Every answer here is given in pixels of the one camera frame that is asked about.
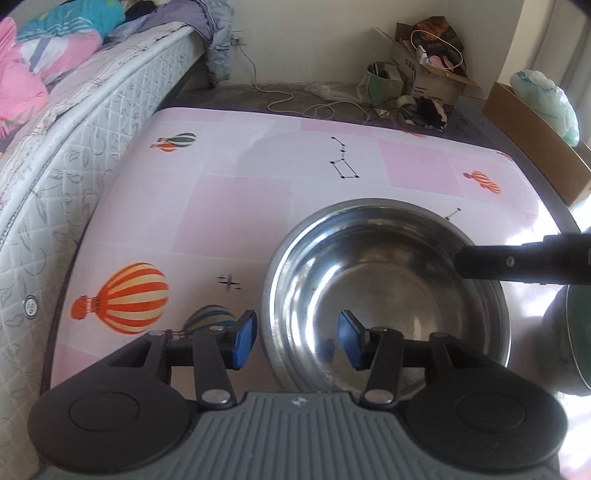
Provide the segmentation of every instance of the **white wall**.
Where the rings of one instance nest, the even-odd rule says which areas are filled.
[[[65,0],[25,0],[10,14],[17,26],[22,27],[39,14],[61,5]]]
[[[555,0],[525,0],[499,82],[509,84],[515,72],[530,69],[540,50]]]
[[[441,14],[440,1],[234,0],[233,29],[243,31],[261,83],[358,82],[369,63],[388,58],[389,45],[374,27],[394,33],[397,22]],[[252,82],[237,48],[230,82]]]
[[[466,88],[464,95],[487,98],[505,65],[524,0],[443,1],[445,16],[464,44],[468,75],[481,88]]]

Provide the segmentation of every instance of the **gray floor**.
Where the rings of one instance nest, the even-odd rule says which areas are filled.
[[[331,85],[339,91],[355,93],[355,85],[334,84]],[[306,92],[305,85],[298,83],[277,83],[269,85],[260,85],[265,90],[282,90],[293,94],[294,98],[288,102],[275,105],[273,108],[278,110],[292,110],[303,112],[311,105],[318,103],[327,103],[318,96]],[[169,106],[183,106],[194,108],[212,108],[218,110],[237,110],[247,112],[271,113],[267,105],[276,100],[287,98],[287,95],[281,93],[262,93],[255,90],[252,85],[220,85],[214,89],[194,89],[183,90],[172,101]],[[369,112],[369,125],[386,128],[399,128],[388,119],[382,119],[377,116],[375,111],[369,105],[362,105]],[[353,124],[362,124],[366,116],[354,105],[340,103],[333,107],[335,115],[332,120],[338,122],[348,122]],[[325,118],[330,115],[328,109],[318,111],[319,117]]]

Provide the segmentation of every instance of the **open cardboard box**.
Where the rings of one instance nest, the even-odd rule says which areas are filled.
[[[494,84],[482,110],[540,169],[568,206],[591,193],[591,150],[568,145],[511,87]]]
[[[421,65],[414,56],[414,49],[409,46],[414,27],[397,24],[394,38],[379,28],[378,30],[392,42],[390,58],[407,80],[404,87],[405,95],[435,100],[443,105],[443,109],[449,115],[466,85],[478,87],[467,77],[432,65]]]

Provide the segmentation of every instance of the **curtain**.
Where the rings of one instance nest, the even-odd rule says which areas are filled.
[[[569,0],[556,0],[533,69],[566,92],[581,140],[591,143],[591,21]]]

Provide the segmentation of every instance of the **green striped hot air balloon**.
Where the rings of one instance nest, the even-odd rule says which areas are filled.
[[[197,135],[192,134],[191,132],[178,134],[170,138],[159,138],[157,143],[150,145],[150,148],[159,148],[164,152],[172,152],[177,148],[188,147],[196,138]]]

